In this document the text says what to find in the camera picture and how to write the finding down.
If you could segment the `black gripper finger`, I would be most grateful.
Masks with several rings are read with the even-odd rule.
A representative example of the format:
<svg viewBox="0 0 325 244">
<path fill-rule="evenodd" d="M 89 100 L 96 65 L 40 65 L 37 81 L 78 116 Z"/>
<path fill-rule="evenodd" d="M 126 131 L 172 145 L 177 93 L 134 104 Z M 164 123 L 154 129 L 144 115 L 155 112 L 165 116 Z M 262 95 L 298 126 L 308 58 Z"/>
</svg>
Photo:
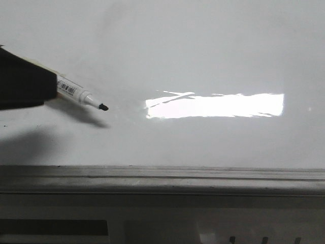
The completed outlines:
<svg viewBox="0 0 325 244">
<path fill-rule="evenodd" d="M 1 110 L 44 105 L 57 97 L 57 75 L 1 48 Z"/>
</svg>

